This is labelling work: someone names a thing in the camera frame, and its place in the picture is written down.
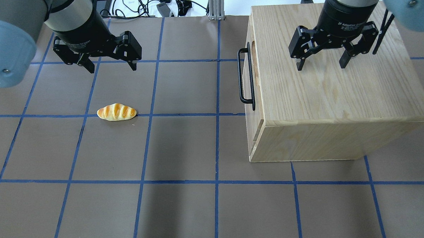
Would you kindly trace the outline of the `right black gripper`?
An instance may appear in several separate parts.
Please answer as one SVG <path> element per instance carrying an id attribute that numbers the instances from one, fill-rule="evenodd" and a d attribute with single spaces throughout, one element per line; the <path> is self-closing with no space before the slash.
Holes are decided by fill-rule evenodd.
<path id="1" fill-rule="evenodd" d="M 290 57 L 296 59 L 302 71 L 306 58 L 320 50 L 345 48 L 339 64 L 344 69 L 358 54 L 371 50 L 378 36 L 374 22 L 367 22 L 372 11 L 372 0 L 325 0 L 315 29 L 297 26 L 289 43 Z M 354 44 L 351 40 L 361 35 Z"/>

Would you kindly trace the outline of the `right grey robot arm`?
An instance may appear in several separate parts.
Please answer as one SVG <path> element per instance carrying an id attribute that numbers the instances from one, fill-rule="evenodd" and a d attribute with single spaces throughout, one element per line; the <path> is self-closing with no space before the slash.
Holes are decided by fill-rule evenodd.
<path id="1" fill-rule="evenodd" d="M 397 19 L 407 29 L 424 33 L 424 0 L 383 0 L 380 28 L 369 18 L 380 0 L 325 0 L 314 29 L 297 26 L 289 44 L 298 71 L 306 58 L 322 50 L 344 48 L 339 60 L 344 69 L 358 54 L 376 54 Z"/>

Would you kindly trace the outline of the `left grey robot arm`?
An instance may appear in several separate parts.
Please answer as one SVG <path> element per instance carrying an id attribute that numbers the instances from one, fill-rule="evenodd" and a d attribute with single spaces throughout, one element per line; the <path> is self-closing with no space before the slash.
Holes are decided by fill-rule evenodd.
<path id="1" fill-rule="evenodd" d="M 90 58 L 107 56 L 135 71 L 141 45 L 129 31 L 119 36 L 109 31 L 99 1 L 108 0 L 0 0 L 0 88 L 23 80 L 43 25 L 56 34 L 52 48 L 65 64 L 94 73 Z"/>

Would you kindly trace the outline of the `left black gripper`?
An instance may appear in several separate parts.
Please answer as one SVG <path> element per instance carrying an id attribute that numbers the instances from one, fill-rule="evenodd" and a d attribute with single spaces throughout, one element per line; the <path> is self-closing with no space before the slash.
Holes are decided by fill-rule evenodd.
<path id="1" fill-rule="evenodd" d="M 55 31 L 55 40 L 63 41 L 67 46 L 54 42 L 53 51 L 67 65 L 76 64 L 89 73 L 95 72 L 91 56 L 107 56 L 128 63 L 132 71 L 137 70 L 137 62 L 142 59 L 142 46 L 131 31 L 125 31 L 115 37 L 96 10 L 83 25 L 70 31 Z"/>

